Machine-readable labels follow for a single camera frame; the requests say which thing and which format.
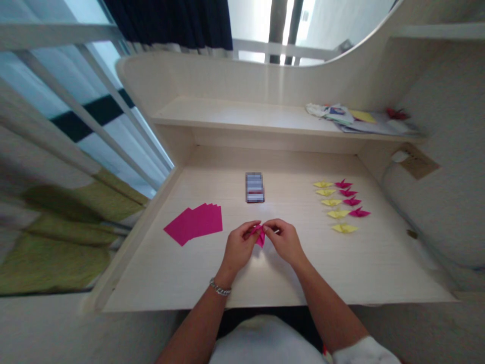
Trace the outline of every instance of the person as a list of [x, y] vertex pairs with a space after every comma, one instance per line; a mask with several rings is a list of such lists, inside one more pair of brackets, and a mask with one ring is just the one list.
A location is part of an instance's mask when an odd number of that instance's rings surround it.
[[[216, 342], [229, 289], [251, 258], [261, 230], [253, 234], [251, 231], [260, 223], [245, 222], [229, 234], [219, 270], [163, 349], [157, 364], [327, 363], [322, 353], [274, 316], [256, 316]], [[369, 335], [313, 267], [293, 225], [274, 219], [265, 222], [263, 230], [281, 258], [295, 271], [316, 329], [335, 364], [400, 363]]]

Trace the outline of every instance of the electrical outlet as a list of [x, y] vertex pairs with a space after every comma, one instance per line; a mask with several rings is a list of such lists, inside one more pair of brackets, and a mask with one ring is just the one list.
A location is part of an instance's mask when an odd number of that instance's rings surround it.
[[398, 150], [409, 154], [409, 157], [399, 164], [416, 179], [421, 179], [440, 168], [439, 164], [410, 143], [402, 144]]

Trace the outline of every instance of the sleeve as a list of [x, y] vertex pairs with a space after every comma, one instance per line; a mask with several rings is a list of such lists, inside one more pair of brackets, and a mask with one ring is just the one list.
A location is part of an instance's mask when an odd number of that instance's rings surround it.
[[357, 344], [333, 353], [335, 364], [401, 364], [389, 350], [367, 336]]

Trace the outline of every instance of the yellow sticky note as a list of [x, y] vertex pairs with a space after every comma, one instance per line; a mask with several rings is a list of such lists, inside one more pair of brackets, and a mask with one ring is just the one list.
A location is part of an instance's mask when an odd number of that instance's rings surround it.
[[359, 119], [365, 122], [370, 122], [372, 124], [377, 124], [374, 117], [369, 113], [366, 113], [363, 111], [356, 111], [356, 110], [349, 110], [349, 111], [352, 114], [352, 116], [355, 117], [356, 119]]
[[322, 195], [322, 196], [325, 196], [325, 197], [328, 197], [330, 196], [332, 193], [334, 193], [336, 190], [318, 190], [316, 191], [316, 193], [318, 193], [319, 195]]
[[319, 187], [319, 188], [327, 188], [327, 187], [333, 186], [333, 183], [331, 183], [331, 182], [325, 182], [323, 180], [322, 182], [316, 182], [313, 185], [315, 187]]
[[350, 213], [350, 211], [347, 211], [347, 210], [343, 210], [343, 211], [331, 211], [331, 212], [328, 212], [327, 215], [329, 215], [329, 216], [331, 216], [333, 218], [344, 218], [349, 213]]
[[335, 231], [338, 231], [339, 233], [349, 234], [349, 233], [353, 233], [355, 230], [358, 230], [359, 228], [349, 224], [338, 224], [338, 225], [332, 226], [332, 229], [334, 229]]
[[323, 200], [322, 204], [327, 205], [327, 206], [336, 206], [340, 204], [342, 200]]

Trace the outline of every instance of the yellow origami crane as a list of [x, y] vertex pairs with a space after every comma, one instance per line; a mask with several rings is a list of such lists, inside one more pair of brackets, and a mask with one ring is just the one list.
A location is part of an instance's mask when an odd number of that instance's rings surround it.
[[322, 182], [316, 182], [313, 185], [319, 188], [327, 188], [327, 187], [333, 186], [333, 183], [325, 182], [325, 180], [323, 180]]
[[329, 216], [331, 216], [333, 218], [344, 218], [349, 213], [350, 213], [350, 211], [347, 211], [347, 210], [343, 210], [343, 211], [331, 211], [331, 212], [327, 212], [327, 215], [329, 215]]
[[322, 200], [322, 204], [327, 206], [336, 206], [340, 204], [342, 200]]
[[358, 230], [359, 228], [343, 223], [343, 224], [332, 226], [332, 229], [334, 229], [335, 231], [338, 231], [339, 233], [349, 234], [349, 233], [353, 233], [355, 230]]
[[319, 195], [322, 195], [322, 196], [330, 196], [332, 193], [334, 193], [336, 190], [318, 190], [316, 191], [316, 193], [318, 193]]

